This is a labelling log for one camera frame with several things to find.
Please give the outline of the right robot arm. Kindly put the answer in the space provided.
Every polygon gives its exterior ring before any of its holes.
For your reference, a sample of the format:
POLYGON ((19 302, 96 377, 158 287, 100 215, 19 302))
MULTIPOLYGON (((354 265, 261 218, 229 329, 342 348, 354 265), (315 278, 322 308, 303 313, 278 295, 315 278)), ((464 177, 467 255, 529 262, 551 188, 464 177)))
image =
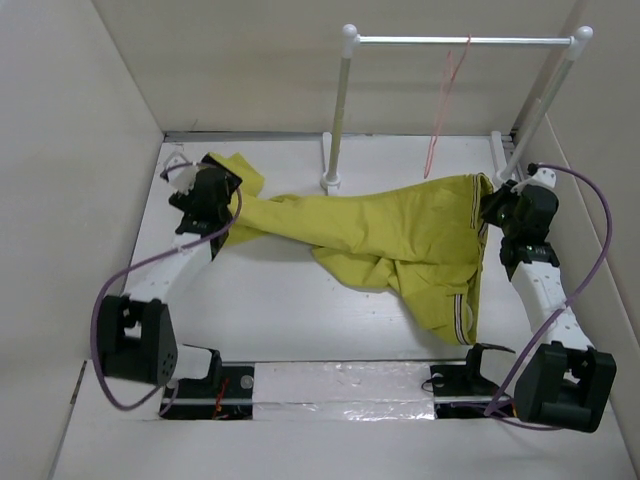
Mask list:
POLYGON ((518 293, 532 337, 499 387, 522 422, 595 432, 617 373, 579 326, 560 263, 547 240, 559 200, 552 188, 514 180, 481 200, 481 218, 503 234, 500 262, 518 293))

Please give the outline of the yellow trousers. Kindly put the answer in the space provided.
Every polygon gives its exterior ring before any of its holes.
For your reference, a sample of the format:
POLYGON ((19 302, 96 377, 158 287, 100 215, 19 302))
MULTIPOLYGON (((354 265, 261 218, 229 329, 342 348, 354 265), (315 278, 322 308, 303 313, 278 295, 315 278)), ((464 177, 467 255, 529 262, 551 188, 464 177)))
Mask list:
POLYGON ((489 178, 464 174, 364 196, 260 198, 265 179, 240 154, 209 153, 241 180, 240 216, 227 240, 264 235, 307 244, 343 285, 395 291, 417 325, 451 345, 477 341, 489 178))

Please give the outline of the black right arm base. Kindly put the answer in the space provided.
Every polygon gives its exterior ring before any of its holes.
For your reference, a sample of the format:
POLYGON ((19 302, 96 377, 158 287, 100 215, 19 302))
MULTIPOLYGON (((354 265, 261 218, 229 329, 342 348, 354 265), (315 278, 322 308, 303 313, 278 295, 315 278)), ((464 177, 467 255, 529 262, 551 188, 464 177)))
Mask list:
POLYGON ((515 355, 508 347, 477 343, 467 351, 463 363, 441 361, 430 366, 430 377, 421 389, 433 394, 438 420, 484 418, 484 410, 498 389, 498 384, 481 374, 488 353, 505 353, 507 359, 515 355))

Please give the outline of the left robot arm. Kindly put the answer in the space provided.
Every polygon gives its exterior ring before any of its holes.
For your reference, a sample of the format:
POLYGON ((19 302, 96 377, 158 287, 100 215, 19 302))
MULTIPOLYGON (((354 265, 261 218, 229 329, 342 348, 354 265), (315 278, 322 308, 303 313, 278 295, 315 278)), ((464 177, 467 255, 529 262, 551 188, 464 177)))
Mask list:
POLYGON ((146 276, 121 295, 104 295, 92 318, 94 367, 102 375, 163 386, 175 378, 179 347, 170 303, 213 262, 238 212, 230 206, 242 179, 207 155, 197 164, 167 167, 161 177, 182 213, 168 251, 136 264, 146 276))

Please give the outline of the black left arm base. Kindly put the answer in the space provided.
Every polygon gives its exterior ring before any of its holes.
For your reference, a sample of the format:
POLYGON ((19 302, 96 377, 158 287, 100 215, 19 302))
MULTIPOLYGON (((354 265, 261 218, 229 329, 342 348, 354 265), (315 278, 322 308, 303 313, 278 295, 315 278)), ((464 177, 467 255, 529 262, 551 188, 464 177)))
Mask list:
POLYGON ((215 380, 183 379, 164 390, 159 416, 165 420, 238 421, 253 418, 255 365, 222 364, 215 380))

